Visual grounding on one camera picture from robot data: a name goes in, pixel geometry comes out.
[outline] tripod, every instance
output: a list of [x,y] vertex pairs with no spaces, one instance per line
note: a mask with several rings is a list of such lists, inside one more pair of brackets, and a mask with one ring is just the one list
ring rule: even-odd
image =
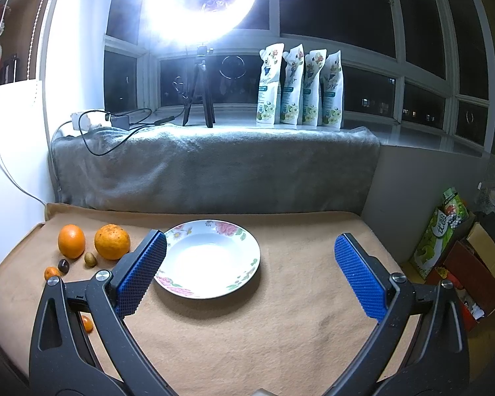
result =
[[213,123],[216,123],[213,99],[209,87],[209,77],[207,76],[207,66],[205,64],[205,57],[212,54],[212,48],[207,49],[207,46],[198,46],[193,72],[193,82],[190,84],[189,93],[187,95],[179,91],[176,82],[173,83],[174,87],[180,92],[181,97],[183,98],[183,126],[189,121],[190,108],[194,102],[194,92],[196,90],[196,83],[198,82],[199,75],[201,75],[202,78],[202,103],[204,105],[205,124],[207,125],[207,128],[212,128]]

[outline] white pouch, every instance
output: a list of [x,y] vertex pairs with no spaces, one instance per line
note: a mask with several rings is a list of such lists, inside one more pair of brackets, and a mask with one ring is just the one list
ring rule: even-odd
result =
[[302,45],[294,47],[291,52],[284,52],[286,79],[282,89],[280,121],[292,125],[302,125],[302,82],[305,69],[305,54]]
[[339,129],[343,120],[344,90],[341,51],[326,58],[326,64],[321,70],[321,78],[325,91],[322,102],[322,124]]
[[312,50],[306,57],[306,74],[304,101],[302,107],[302,124],[322,125],[321,69],[326,62],[326,49]]
[[262,73],[259,83],[259,100],[256,105],[256,121],[273,125],[280,114],[280,67],[284,43],[268,46],[260,51]]

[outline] gray wall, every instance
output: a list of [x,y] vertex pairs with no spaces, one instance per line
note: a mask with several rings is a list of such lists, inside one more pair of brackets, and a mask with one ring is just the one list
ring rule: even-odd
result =
[[442,193],[454,186],[473,205],[488,158],[382,146],[362,218],[398,262],[414,252]]

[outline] green olive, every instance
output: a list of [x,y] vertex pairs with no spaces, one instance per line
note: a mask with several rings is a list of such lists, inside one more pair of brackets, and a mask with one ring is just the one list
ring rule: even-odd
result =
[[95,265],[97,265],[97,259],[90,252],[85,254],[84,261],[85,261],[86,265],[89,266],[90,268],[95,267]]

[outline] metal screw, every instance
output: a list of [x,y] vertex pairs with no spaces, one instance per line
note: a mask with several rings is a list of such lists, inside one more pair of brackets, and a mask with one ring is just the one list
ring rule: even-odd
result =
[[449,280],[443,280],[442,281],[442,287],[444,289],[452,289],[453,288],[453,283],[450,282]]
[[108,277],[110,277],[110,273],[108,271],[99,271],[95,274],[95,279],[98,281],[108,280]]
[[396,283],[405,283],[407,281],[407,277],[403,275],[401,272],[395,272],[392,274],[392,279]]
[[48,279],[48,285],[56,285],[59,281],[59,277],[50,277]]

